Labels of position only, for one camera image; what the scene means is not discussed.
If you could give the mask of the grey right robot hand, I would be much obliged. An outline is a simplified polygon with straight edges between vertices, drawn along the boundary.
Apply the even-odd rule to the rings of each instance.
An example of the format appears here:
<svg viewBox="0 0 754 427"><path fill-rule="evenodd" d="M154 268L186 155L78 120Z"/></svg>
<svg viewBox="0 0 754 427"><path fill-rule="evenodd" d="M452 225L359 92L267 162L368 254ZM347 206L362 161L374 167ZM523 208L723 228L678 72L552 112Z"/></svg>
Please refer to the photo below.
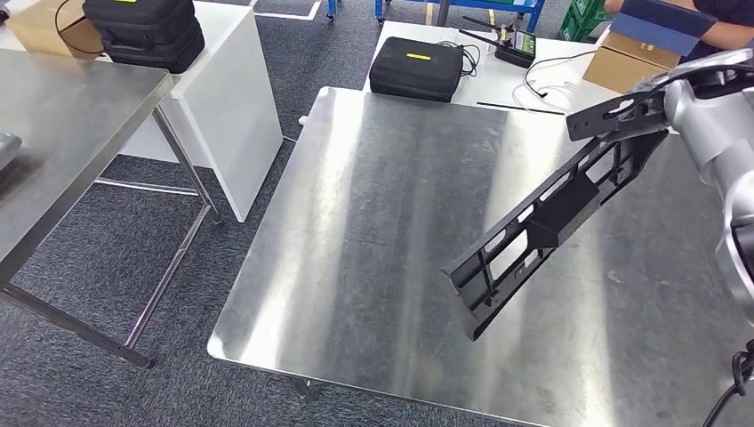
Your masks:
<svg viewBox="0 0 754 427"><path fill-rule="evenodd" d="M661 90L672 81L711 76L713 82L723 82L733 73L735 67L753 65L753 49L750 47L734 51L718 52L697 60L690 60L660 74L642 77L629 93Z"/></svg>

